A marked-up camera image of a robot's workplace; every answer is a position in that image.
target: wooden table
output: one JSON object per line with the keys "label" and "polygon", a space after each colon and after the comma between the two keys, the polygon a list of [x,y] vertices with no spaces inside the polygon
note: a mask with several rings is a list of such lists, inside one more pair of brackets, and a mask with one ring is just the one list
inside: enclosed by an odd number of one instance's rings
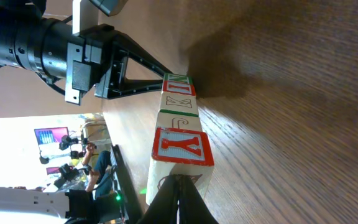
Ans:
{"label": "wooden table", "polygon": [[[358,4],[346,2],[132,0],[102,18],[193,77],[219,223],[358,223]],[[135,63],[127,74],[156,78]],[[138,192],[159,101],[103,101]]]}

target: monitor screen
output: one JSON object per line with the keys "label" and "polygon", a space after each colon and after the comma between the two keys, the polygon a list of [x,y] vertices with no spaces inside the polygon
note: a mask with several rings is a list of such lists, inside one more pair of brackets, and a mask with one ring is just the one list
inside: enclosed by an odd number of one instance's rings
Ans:
{"label": "monitor screen", "polygon": [[35,129],[38,145],[61,142],[64,135],[68,135],[67,127]]}

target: white block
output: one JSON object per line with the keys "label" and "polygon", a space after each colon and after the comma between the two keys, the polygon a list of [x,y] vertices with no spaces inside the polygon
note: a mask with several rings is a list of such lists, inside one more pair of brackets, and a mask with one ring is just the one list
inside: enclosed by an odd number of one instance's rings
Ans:
{"label": "white block", "polygon": [[198,117],[196,97],[163,92],[161,94],[160,112]]}
{"label": "white block", "polygon": [[163,112],[158,113],[157,125],[155,128],[157,127],[203,131],[198,117]]}
{"label": "white block", "polygon": [[214,169],[206,133],[176,128],[155,132],[146,203],[151,204],[165,178],[171,174],[189,175],[204,198]]}

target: wooden tabletop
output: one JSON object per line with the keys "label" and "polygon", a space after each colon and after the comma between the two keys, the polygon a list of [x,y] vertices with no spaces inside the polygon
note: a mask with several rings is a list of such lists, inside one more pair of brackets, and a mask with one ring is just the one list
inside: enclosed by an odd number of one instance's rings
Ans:
{"label": "wooden tabletop", "polygon": [[[102,21],[193,77],[219,223],[358,223],[358,2],[281,2],[132,0]],[[103,101],[144,210],[159,101]]]}

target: blue jeans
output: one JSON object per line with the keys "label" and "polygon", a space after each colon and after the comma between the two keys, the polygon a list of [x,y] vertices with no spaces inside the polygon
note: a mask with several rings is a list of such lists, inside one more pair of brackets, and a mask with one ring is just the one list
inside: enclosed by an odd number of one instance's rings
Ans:
{"label": "blue jeans", "polygon": [[97,184],[103,183],[95,192],[95,198],[98,198],[103,195],[107,195],[112,190],[112,180],[110,178],[110,173],[106,173],[106,168],[111,166],[110,152],[103,151],[100,152],[98,161],[93,170],[100,172],[100,177],[97,181]]}

